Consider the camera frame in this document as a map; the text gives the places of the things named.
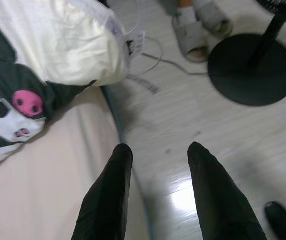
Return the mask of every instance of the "slipper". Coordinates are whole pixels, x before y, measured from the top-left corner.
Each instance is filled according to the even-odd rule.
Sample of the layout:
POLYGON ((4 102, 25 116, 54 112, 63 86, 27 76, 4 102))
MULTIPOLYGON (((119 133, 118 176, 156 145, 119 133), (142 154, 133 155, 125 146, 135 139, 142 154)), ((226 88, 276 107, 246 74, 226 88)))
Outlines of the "slipper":
POLYGON ((182 55, 193 63, 206 62, 209 58, 209 46, 202 23, 197 21, 195 14, 194 19, 186 14, 174 16, 172 26, 182 55))
POLYGON ((231 35, 233 23, 213 0, 193 0, 193 4, 196 17, 212 35, 221 39, 231 35))

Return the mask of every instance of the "floor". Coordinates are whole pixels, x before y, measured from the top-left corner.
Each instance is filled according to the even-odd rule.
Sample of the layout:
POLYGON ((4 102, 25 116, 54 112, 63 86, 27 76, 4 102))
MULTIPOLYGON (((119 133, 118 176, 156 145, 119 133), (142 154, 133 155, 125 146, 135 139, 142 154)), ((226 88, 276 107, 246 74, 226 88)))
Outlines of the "floor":
MULTIPOLYGON (((173 0, 146 0, 142 25, 149 37, 162 42, 164 58, 190 72, 206 72, 206 64, 191 64, 180 54, 171 26, 173 0)), ((114 0, 111 6, 128 30, 136 25, 134 0, 114 0)), ((262 33, 272 19, 254 0, 217 3, 234 22, 234 32, 262 33)), ((286 45, 286 25, 279 39, 286 45)), ((215 39, 210 39, 213 47, 215 39)), ((145 52, 159 55, 146 41, 145 52)), ((144 72, 153 60, 137 58, 133 72, 144 72)), ((160 64, 142 76, 159 87, 151 94, 125 80, 112 87, 123 121, 134 166, 147 200, 157 240, 201 240, 187 149, 202 143, 224 165, 248 197, 268 239, 276 239, 265 220, 269 201, 286 205, 286 99, 266 107, 246 107, 223 98, 207 77, 187 76, 160 64)))

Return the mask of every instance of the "mattress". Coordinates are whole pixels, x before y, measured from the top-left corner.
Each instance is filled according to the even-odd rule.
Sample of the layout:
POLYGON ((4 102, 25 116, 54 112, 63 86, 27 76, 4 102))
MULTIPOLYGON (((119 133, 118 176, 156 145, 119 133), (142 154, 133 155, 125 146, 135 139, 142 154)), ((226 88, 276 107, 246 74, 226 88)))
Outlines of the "mattress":
MULTIPOLYGON (((89 88, 0 165, 0 240, 71 239, 82 200, 118 143, 105 97, 89 88)), ((150 239, 135 179, 126 239, 150 239)))

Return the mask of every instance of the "pillow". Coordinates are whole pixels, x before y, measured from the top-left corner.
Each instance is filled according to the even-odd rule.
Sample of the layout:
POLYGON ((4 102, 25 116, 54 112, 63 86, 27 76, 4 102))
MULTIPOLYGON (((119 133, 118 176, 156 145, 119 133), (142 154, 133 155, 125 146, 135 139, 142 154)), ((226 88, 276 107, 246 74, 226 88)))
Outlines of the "pillow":
POLYGON ((124 35, 95 0, 0 0, 0 162, 86 88, 126 77, 124 35))

